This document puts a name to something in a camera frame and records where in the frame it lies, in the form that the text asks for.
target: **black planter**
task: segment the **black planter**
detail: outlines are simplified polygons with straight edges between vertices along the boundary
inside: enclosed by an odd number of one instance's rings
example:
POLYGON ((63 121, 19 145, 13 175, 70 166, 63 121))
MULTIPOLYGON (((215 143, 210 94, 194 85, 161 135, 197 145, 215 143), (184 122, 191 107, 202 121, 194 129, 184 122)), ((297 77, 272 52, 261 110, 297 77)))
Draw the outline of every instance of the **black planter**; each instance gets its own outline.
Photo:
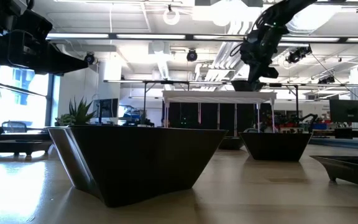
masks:
POLYGON ((91 125, 48 130, 73 185, 108 207, 192 188, 226 134, 91 125))
POLYGON ((255 160, 299 161, 311 134, 240 133, 255 160))
POLYGON ((0 152, 13 152, 15 155, 25 152, 31 156, 36 151, 48 152, 51 145, 52 141, 4 140, 0 141, 0 152))
POLYGON ((329 179, 337 178, 358 184, 358 156, 311 156, 327 170, 329 179))
POLYGON ((244 143, 240 137, 225 137, 219 148, 225 150, 240 150, 242 146, 244 146, 244 143))

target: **glass wall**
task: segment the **glass wall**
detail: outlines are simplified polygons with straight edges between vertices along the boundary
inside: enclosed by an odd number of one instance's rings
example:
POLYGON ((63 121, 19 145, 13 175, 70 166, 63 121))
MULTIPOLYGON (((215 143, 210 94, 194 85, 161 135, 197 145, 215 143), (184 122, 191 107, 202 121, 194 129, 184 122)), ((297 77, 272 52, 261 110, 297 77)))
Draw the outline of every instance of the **glass wall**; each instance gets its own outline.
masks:
POLYGON ((50 75, 0 66, 0 126, 17 121, 28 128, 43 128, 47 119, 50 75))

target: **window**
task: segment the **window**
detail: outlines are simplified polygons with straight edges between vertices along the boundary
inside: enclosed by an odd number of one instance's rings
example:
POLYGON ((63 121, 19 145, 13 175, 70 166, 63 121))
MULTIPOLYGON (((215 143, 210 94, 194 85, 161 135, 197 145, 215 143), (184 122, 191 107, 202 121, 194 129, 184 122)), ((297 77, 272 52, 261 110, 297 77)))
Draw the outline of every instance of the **window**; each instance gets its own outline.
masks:
MULTIPOLYGON (((48 93, 48 75, 36 75, 32 70, 0 67, 0 83, 29 90, 46 96, 48 93)), ((18 102, 24 105, 26 96, 17 97, 18 102)))
POLYGON ((0 125, 5 121, 18 121, 29 128, 44 127, 46 109, 46 97, 0 88, 0 125))

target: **computer monitor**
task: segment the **computer monitor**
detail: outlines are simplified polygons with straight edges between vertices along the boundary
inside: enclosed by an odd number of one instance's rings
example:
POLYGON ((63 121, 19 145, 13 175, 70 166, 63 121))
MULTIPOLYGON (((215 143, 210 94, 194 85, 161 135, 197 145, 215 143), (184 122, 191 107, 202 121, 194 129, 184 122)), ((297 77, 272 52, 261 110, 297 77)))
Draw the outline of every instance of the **computer monitor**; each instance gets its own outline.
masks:
POLYGON ((330 100, 329 110, 332 122, 358 123, 358 100, 330 100))
POLYGON ((96 111, 97 118, 100 116, 100 109, 102 118, 117 118, 118 99, 94 100, 93 110, 96 111))

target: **security camera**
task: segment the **security camera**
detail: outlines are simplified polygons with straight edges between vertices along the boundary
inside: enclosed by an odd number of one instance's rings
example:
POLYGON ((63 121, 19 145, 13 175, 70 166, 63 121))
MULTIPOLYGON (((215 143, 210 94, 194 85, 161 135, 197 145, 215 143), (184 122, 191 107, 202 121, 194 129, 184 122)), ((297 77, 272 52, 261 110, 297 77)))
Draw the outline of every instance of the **security camera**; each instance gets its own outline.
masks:
POLYGON ((93 65, 96 60, 94 58, 94 52, 88 52, 86 53, 86 56, 84 58, 84 61, 88 63, 88 65, 93 65))
POLYGON ((187 61, 188 62, 194 62, 195 60, 197 60, 197 53, 195 49, 190 49, 189 52, 187 53, 187 61))

